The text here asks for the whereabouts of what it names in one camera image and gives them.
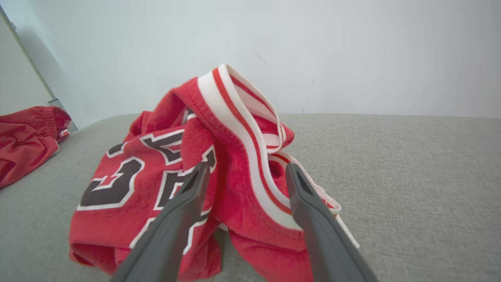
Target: basketball jersey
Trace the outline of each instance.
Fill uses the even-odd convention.
[[[299,164],[282,150],[293,139],[266,97],[226,64],[172,89],[103,156],[72,219],[71,258],[113,274],[194,166],[208,162],[202,213],[178,278],[221,271],[212,234],[223,223],[239,254],[268,281],[313,281],[285,180],[285,166]],[[340,205],[306,176],[340,220]]]

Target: white trim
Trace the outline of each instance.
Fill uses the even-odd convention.
[[[336,200],[334,200],[331,196],[329,196],[327,193],[325,193],[325,190],[322,187],[318,186],[313,181],[313,179],[310,177],[310,175],[306,172],[305,168],[303,168],[303,166],[299,163],[298,160],[296,160],[296,158],[294,158],[293,156],[291,156],[283,151],[280,151],[276,154],[288,159],[291,163],[294,163],[294,164],[299,166],[299,168],[305,174],[306,179],[312,184],[313,189],[315,190],[315,192],[317,192],[319,197],[322,198],[322,200],[325,200],[328,204],[330,204],[333,207],[333,208],[329,208],[333,214],[339,213],[341,211],[341,205]],[[280,160],[280,161],[279,162],[281,164],[287,165],[284,161],[282,161],[282,160]]]
[[[271,192],[284,206],[290,208],[289,199],[280,192],[280,190],[273,181],[273,177],[271,176],[271,172],[268,167],[268,155],[263,135],[256,121],[241,102],[233,86],[233,82],[231,81],[231,78],[228,74],[225,64],[219,67],[219,74],[230,96],[230,99],[233,101],[233,103],[240,111],[242,116],[244,116],[246,122],[251,126],[254,134],[256,135],[256,139],[261,149],[262,167],[264,169],[265,179]],[[233,134],[235,134],[235,136],[239,138],[243,143],[245,147],[246,157],[249,161],[249,167],[250,168],[258,167],[258,159],[257,159],[256,149],[254,148],[254,143],[247,130],[244,128],[242,124],[240,124],[240,122],[236,119],[236,117],[233,116],[230,109],[226,105],[225,101],[221,97],[221,94],[219,92],[219,89],[217,88],[212,72],[202,77],[199,77],[197,83],[200,93],[204,98],[205,102],[207,103],[209,109],[214,113],[216,118],[224,126],[226,126],[229,130],[231,130]],[[266,212],[266,214],[268,214],[268,216],[272,220],[274,220],[275,222],[277,222],[278,224],[282,225],[285,228],[301,230],[301,228],[294,221],[292,215],[282,211],[268,197],[266,190],[263,184],[261,183],[261,177],[259,171],[256,169],[250,169],[249,173],[250,173],[251,186],[254,191],[254,194],[259,204]]]
[[[221,79],[224,82],[223,75],[221,73],[221,67],[222,66],[224,66],[224,65],[219,66],[218,70],[219,70],[219,74],[221,76]],[[266,150],[267,150],[268,154],[273,154],[273,153],[276,153],[276,152],[280,151],[280,149],[282,148],[282,145],[285,142],[287,136],[286,136],[286,132],[285,132],[284,128],[282,127],[282,124],[280,123],[280,119],[279,119],[279,116],[277,114],[277,111],[275,111],[275,109],[273,108],[273,105],[266,98],[266,96],[264,96],[259,91],[259,89],[257,89],[252,83],[250,83],[242,75],[240,75],[239,73],[237,73],[237,71],[235,71],[232,67],[226,65],[226,67],[224,67],[224,70],[225,70],[225,73],[228,73],[228,77],[229,77],[229,81],[230,81],[230,85],[231,85],[232,89],[234,89],[235,92],[238,94],[238,96],[239,96],[239,98],[241,100],[241,103],[243,103],[245,105],[245,107],[247,108],[247,110],[250,113],[258,115],[258,116],[260,116],[260,117],[262,117],[262,118],[264,118],[266,120],[269,120],[270,122],[273,122],[273,123],[275,123],[277,125],[277,134],[276,135],[279,137],[279,144],[278,144],[277,148],[273,148],[273,149],[268,149],[267,148]],[[256,100],[249,93],[247,93],[245,90],[243,90],[242,88],[240,88],[238,85],[234,84],[233,81],[231,80],[231,77],[229,76],[230,73],[231,73],[231,75],[235,79],[237,79],[242,84],[244,84],[245,86],[247,86],[249,88],[249,90],[252,91],[256,96],[258,96],[259,98],[261,98],[261,100],[271,109],[271,111],[268,108],[266,108],[264,104],[262,104],[260,101]],[[224,83],[224,85],[225,85],[225,88],[228,90],[228,87],[227,87],[228,84]],[[266,142],[266,145],[276,146],[276,145],[273,145],[273,144],[269,144],[268,142]]]

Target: gray fabric surface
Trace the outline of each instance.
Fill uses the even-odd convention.
[[[92,124],[33,173],[0,190],[1,281],[107,281],[73,263],[73,211],[103,153],[137,115]],[[501,119],[282,114],[286,151],[340,202],[381,281],[501,279]],[[264,281],[219,232],[223,272]]]

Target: white wall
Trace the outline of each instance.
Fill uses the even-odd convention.
[[[48,106],[45,86],[12,34],[0,11],[0,115],[33,106]]]
[[[79,127],[222,62],[279,112],[501,117],[501,1],[0,0]]]

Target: couch cushion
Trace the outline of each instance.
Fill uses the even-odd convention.
[[[107,281],[68,257],[71,217],[101,157],[136,114],[72,134],[60,151],[0,190],[5,281]],[[501,119],[281,114],[286,151],[343,206],[381,281],[501,279]],[[223,272],[207,281],[263,281],[227,233]]]

